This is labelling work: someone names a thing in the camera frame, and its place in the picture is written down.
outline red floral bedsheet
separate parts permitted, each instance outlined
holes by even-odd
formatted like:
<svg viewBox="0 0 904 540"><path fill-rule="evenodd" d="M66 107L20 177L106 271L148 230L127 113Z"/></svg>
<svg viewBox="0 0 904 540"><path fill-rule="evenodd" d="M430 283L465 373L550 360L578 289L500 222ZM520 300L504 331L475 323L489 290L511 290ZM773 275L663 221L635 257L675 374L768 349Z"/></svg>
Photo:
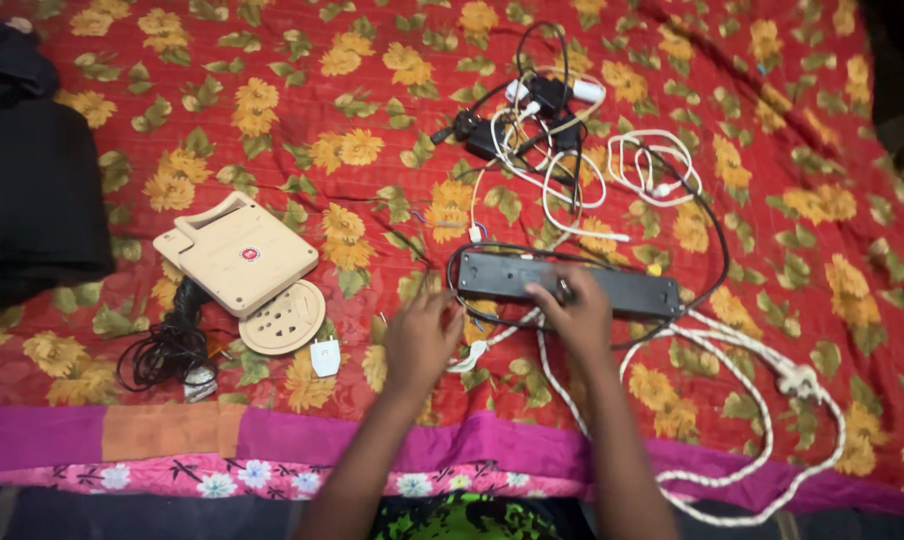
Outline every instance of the red floral bedsheet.
<svg viewBox="0 0 904 540"><path fill-rule="evenodd" d="M669 130L692 150L733 259L705 311L814 366L848 423L838 470L904 490L904 184L871 129L871 63L853 0L6 4L0 16L25 16L43 37L63 82L56 99L95 130L119 269L0 313L1 406L180 402L175 384L122 391L115 362L170 309L182 279L151 240L176 216L242 190L320 247L307 279L325 294L322 332L338 337L343 364L318 379L307 350L258 355L209 305L203 327L233 358L221 363L211 399L361 419L386 377L379 313L423 279L439 287L447 257L468 241L465 225L447 224L468 221L475 177L454 178L482 163L428 135L515 76L518 36L548 19L565 31L570 67L609 88L587 122L590 157L604 159L609 134L633 128ZM537 63L560 62L554 40L548 46L527 50ZM596 189L593 175L583 180ZM563 249L578 253L578 243L675 277L688 294L715 279L721 254L698 207L657 209L609 187L608 204L587 211L584 226L633 241L574 238ZM557 231L543 222L540 195L489 172L477 219L497 240L548 243ZM493 331L469 321L463 343ZM619 340L641 332L616 324ZM581 379L558 345L550 350L580 401ZM783 399L757 358L729 353L768 397L773 458L823 460L835 433L825 411ZM447 374L418 422L449 426L495 411L574 430L537 358L535 339L520 332L474 372ZM758 452L758 408L715 356L656 340L626 384L645 436Z"/></svg>

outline person's left hand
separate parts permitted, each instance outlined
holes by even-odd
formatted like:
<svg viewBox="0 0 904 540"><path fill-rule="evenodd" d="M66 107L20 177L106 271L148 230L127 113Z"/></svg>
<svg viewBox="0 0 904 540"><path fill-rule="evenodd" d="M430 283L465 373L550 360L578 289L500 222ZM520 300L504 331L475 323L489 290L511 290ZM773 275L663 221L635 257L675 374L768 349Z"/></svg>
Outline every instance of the person's left hand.
<svg viewBox="0 0 904 540"><path fill-rule="evenodd" d="M443 313L452 317L443 327ZM424 400L448 367L466 324L465 308L451 291L425 293L403 305L388 321L385 391Z"/></svg>

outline power strip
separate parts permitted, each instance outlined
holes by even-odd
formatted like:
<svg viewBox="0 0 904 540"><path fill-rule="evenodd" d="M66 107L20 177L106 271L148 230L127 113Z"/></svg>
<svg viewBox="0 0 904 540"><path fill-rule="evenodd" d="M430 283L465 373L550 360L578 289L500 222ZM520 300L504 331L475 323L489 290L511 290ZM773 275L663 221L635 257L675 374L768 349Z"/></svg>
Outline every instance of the power strip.
<svg viewBox="0 0 904 540"><path fill-rule="evenodd" d="M679 284L672 277L588 268L614 306L628 318L671 319L679 314ZM525 285L557 293L555 264L517 256L465 251L458 259L456 289L463 296L531 300Z"/></svg>

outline person's hand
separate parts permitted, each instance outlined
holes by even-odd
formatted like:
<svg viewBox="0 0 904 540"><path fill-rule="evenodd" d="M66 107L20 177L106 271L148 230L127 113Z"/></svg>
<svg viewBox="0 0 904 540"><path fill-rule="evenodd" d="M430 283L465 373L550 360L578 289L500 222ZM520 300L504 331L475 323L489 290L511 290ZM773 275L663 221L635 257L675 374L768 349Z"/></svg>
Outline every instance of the person's hand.
<svg viewBox="0 0 904 540"><path fill-rule="evenodd" d="M446 310L452 316L443 327ZM465 325L465 309L448 290L420 294L403 305L388 321L383 392L410 396L421 404L446 371Z"/></svg>
<svg viewBox="0 0 904 540"><path fill-rule="evenodd" d="M528 283L525 290L558 331L573 355L586 371L609 362L609 332L613 324L613 308L605 289L589 271L577 266L559 266L555 273L575 293L571 305L561 305L552 293L538 283Z"/></svg>

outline person's arm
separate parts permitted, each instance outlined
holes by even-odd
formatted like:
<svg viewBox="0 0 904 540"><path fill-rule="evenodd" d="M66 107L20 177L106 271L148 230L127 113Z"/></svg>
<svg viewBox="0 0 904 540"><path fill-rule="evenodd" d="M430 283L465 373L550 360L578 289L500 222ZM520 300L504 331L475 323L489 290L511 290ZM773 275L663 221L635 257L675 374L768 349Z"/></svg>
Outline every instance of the person's arm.
<svg viewBox="0 0 904 540"><path fill-rule="evenodd" d="M584 375L602 538L678 539L671 509L656 484L609 350L613 319L609 299L584 269L562 267L558 275L575 292L570 305L560 305L538 284L526 289L562 336Z"/></svg>
<svg viewBox="0 0 904 540"><path fill-rule="evenodd" d="M382 394L312 501L296 540L369 536L389 468L462 336L457 302L452 321L442 325L452 302L447 293L419 296L388 322Z"/></svg>

